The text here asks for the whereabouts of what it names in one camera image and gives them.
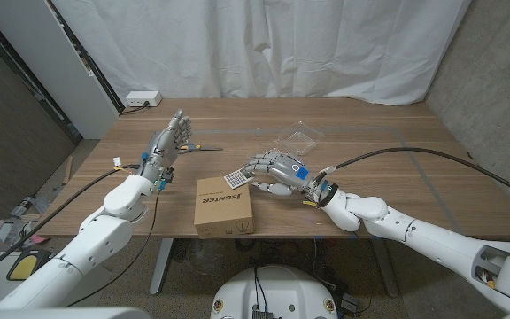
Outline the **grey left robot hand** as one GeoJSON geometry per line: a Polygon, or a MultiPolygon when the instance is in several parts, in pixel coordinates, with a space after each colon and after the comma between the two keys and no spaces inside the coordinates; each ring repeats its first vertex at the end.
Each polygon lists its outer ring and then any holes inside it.
{"type": "Polygon", "coordinates": [[[166,128],[156,133],[150,140],[143,164],[137,174],[154,183],[169,169],[178,157],[178,151],[192,135],[191,119],[179,109],[166,128]]]}

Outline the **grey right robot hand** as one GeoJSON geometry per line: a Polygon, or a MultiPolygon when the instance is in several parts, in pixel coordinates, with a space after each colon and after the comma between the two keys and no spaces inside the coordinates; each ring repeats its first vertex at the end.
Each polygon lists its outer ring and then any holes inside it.
{"type": "Polygon", "coordinates": [[[251,184],[274,195],[289,196],[293,191],[311,193],[316,188],[312,172],[303,161],[289,153],[271,150],[255,154],[243,168],[250,174],[265,173],[272,176],[275,183],[254,181],[251,184]]]}

